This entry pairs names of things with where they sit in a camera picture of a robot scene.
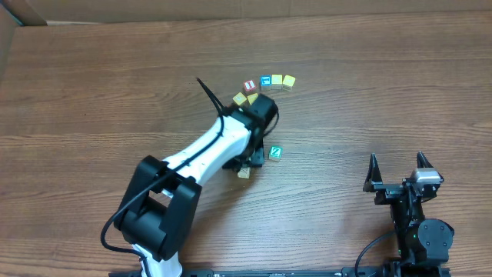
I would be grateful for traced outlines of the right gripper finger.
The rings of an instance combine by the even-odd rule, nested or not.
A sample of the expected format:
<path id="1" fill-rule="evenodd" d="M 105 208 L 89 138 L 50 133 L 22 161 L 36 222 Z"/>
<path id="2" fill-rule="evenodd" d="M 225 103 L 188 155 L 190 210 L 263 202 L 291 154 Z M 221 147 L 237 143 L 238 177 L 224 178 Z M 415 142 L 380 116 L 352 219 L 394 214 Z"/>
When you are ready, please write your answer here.
<path id="1" fill-rule="evenodd" d="M 363 186 L 363 191 L 376 192 L 377 190 L 381 189 L 382 186 L 383 186 L 383 180 L 377 163 L 377 156 L 375 153 L 372 153 L 370 157 L 367 176 Z"/>
<path id="2" fill-rule="evenodd" d="M 428 161 L 425 154 L 422 151 L 419 151 L 416 156 L 417 159 L 417 167 L 419 169 L 422 168 L 432 168 L 432 164 Z"/>

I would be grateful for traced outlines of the white natural wood block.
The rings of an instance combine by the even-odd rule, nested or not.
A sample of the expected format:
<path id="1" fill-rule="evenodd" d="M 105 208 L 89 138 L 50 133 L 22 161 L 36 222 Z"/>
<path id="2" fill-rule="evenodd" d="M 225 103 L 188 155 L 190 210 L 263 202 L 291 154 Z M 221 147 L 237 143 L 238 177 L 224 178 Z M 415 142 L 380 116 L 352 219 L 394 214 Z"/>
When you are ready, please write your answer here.
<path id="1" fill-rule="evenodd" d="M 237 176 L 240 179 L 249 179 L 251 175 L 251 167 L 242 167 L 239 169 Z"/>

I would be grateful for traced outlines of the green letter Z block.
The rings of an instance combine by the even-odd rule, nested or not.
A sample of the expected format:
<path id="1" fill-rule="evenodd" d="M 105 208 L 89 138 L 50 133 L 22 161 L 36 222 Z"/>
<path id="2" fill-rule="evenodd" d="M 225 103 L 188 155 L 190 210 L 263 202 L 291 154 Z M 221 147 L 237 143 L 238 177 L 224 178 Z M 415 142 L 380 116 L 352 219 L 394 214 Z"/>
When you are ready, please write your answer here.
<path id="1" fill-rule="evenodd" d="M 280 161 L 283 154 L 283 148 L 280 146 L 273 145 L 268 153 L 268 158 L 273 161 Z"/>

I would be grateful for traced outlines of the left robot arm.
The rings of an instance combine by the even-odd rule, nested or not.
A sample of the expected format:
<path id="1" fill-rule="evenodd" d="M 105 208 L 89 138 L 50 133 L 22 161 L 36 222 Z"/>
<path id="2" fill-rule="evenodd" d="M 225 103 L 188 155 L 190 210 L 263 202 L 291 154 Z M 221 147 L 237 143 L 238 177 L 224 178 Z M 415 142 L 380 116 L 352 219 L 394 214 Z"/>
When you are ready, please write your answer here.
<path id="1" fill-rule="evenodd" d="M 204 184 L 220 169 L 239 172 L 264 164 L 263 138 L 276 123 L 274 100 L 222 108 L 217 121 L 179 153 L 141 160 L 112 224 L 131 244 L 141 269 L 136 276 L 180 276 L 178 252 L 188 237 Z"/>

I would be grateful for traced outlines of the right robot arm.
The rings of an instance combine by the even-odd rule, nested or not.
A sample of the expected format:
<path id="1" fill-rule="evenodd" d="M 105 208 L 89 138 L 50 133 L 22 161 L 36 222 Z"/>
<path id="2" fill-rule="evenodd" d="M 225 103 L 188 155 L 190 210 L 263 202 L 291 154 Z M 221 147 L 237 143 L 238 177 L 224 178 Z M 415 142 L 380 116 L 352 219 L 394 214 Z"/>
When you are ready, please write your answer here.
<path id="1" fill-rule="evenodd" d="M 376 205 L 389 205 L 394 222 L 399 258 L 389 262 L 387 273 L 397 276 L 442 276 L 449 259 L 454 229 L 440 219 L 428 219 L 422 204 L 437 197 L 444 177 L 423 152 L 417 167 L 400 184 L 384 184 L 375 154 L 370 156 L 363 191 L 375 194 Z"/>

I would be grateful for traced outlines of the yellow block centre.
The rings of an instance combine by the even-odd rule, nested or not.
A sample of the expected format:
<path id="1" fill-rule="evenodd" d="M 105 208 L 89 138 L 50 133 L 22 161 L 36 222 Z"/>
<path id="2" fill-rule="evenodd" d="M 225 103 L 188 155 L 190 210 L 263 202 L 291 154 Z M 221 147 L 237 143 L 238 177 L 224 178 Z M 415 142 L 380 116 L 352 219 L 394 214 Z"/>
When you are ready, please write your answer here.
<path id="1" fill-rule="evenodd" d="M 248 103 L 249 103 L 250 105 L 252 105 L 252 104 L 255 102 L 255 100 L 256 100 L 257 98 L 258 98 L 258 93 L 253 93 L 253 94 L 250 94 L 250 95 L 247 97 L 247 99 L 248 99 Z"/>

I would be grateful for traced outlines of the yellow block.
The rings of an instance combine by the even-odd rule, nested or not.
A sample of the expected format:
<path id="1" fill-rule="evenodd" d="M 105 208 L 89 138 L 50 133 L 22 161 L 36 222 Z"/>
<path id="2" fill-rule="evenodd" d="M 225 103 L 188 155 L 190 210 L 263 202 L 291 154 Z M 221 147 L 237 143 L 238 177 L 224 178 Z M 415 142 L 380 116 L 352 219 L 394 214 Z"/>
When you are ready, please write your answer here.
<path id="1" fill-rule="evenodd" d="M 283 78 L 283 82 L 282 82 L 283 90 L 291 92 L 292 88 L 294 87 L 295 81 L 296 81 L 296 78 L 294 76 L 285 75 Z"/>
<path id="2" fill-rule="evenodd" d="M 247 99 L 248 99 L 248 103 L 249 103 L 250 105 L 252 105 L 252 104 L 255 102 L 255 100 L 256 100 L 257 98 L 258 98 L 258 93 L 253 93 L 253 94 L 250 94 L 250 95 L 247 97 Z"/>
<path id="3" fill-rule="evenodd" d="M 234 104 L 236 104 L 238 106 L 242 106 L 248 101 L 248 98 L 242 92 L 239 92 L 238 94 L 236 94 L 233 97 L 232 100 L 233 100 Z"/>
<path id="4" fill-rule="evenodd" d="M 282 90 L 282 86 L 283 86 L 283 75 L 273 74 L 271 76 L 271 89 Z"/>

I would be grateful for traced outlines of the yellow block left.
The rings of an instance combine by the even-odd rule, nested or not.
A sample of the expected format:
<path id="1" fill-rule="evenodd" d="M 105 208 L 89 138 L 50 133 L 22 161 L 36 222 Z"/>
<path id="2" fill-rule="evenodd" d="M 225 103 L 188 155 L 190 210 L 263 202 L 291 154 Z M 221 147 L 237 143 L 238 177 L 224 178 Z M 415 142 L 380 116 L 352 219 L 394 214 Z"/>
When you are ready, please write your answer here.
<path id="1" fill-rule="evenodd" d="M 239 92 L 238 94 L 236 94 L 233 97 L 232 100 L 233 100 L 234 104 L 236 104 L 238 106 L 242 106 L 248 101 L 248 98 L 242 92 Z"/>

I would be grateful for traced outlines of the red letter I block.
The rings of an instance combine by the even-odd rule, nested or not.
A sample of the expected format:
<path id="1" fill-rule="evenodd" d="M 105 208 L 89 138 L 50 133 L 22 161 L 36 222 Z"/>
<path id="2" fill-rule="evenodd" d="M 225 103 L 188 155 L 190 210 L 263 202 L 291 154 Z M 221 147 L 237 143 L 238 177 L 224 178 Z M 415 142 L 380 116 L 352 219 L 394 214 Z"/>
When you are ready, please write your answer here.
<path id="1" fill-rule="evenodd" d="M 253 79 L 247 80 L 243 83 L 243 91 L 246 95 L 256 93 L 258 87 Z"/>

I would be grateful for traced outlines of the blue picture block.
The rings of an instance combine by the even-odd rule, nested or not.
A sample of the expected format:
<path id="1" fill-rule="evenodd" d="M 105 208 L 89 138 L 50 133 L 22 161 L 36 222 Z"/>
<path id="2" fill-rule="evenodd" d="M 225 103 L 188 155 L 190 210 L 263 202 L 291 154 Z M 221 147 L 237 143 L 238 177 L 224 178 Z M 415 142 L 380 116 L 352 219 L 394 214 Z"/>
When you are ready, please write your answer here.
<path id="1" fill-rule="evenodd" d="M 261 87 L 262 91 L 271 90 L 271 87 L 272 87 L 271 75 L 262 75 L 260 77 L 260 87 Z"/>

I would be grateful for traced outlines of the yellow block middle top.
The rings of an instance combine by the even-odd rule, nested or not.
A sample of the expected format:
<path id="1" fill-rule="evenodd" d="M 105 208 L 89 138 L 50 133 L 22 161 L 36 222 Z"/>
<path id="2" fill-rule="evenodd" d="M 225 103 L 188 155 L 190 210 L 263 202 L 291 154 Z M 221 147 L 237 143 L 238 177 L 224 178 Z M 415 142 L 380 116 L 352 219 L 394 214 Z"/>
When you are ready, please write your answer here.
<path id="1" fill-rule="evenodd" d="M 271 89 L 282 90 L 282 86 L 283 86 L 283 75 L 273 74 L 271 76 Z"/>

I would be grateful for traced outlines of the yellow block far right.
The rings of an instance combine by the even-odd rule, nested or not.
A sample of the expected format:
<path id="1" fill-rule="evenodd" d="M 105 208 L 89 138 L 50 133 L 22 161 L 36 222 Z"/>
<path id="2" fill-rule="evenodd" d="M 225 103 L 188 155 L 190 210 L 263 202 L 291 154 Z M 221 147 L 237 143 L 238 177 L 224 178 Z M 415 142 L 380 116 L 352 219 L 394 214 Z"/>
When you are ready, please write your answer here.
<path id="1" fill-rule="evenodd" d="M 294 87 L 295 81 L 296 81 L 296 78 L 294 76 L 285 75 L 283 78 L 283 82 L 282 82 L 283 90 L 291 92 L 292 88 Z"/>

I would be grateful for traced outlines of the cardboard box corner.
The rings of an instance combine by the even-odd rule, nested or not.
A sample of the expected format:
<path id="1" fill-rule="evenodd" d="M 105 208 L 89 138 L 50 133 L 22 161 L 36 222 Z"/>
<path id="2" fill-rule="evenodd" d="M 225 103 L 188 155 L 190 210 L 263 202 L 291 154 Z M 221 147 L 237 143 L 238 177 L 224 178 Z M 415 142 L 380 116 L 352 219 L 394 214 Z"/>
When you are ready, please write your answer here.
<path id="1" fill-rule="evenodd" d="M 46 21 L 26 0 L 1 0 L 1 77 L 7 67 L 15 29 L 43 25 L 47 25 Z"/>

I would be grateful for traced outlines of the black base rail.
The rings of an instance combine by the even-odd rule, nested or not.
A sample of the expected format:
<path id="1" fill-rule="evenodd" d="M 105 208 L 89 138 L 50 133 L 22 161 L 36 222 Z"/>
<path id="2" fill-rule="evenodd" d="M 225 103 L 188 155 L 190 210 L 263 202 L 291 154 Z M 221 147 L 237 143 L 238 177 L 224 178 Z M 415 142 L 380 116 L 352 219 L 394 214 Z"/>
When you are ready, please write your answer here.
<path id="1" fill-rule="evenodd" d="M 138 271 L 132 272 L 110 272 L 110 277 L 136 277 L 143 276 L 143 273 Z M 396 276 L 389 273 L 389 270 L 382 269 L 381 266 L 374 267 L 359 267 L 358 274 L 361 277 L 383 277 Z M 301 270 L 301 271 L 280 271 L 280 270 L 264 270 L 264 271 L 213 271 L 212 269 L 184 269 L 181 277 L 355 277 L 353 267 L 343 267 L 342 269 L 332 269 L 325 271 Z M 451 277 L 449 269 L 442 269 L 441 275 Z"/>

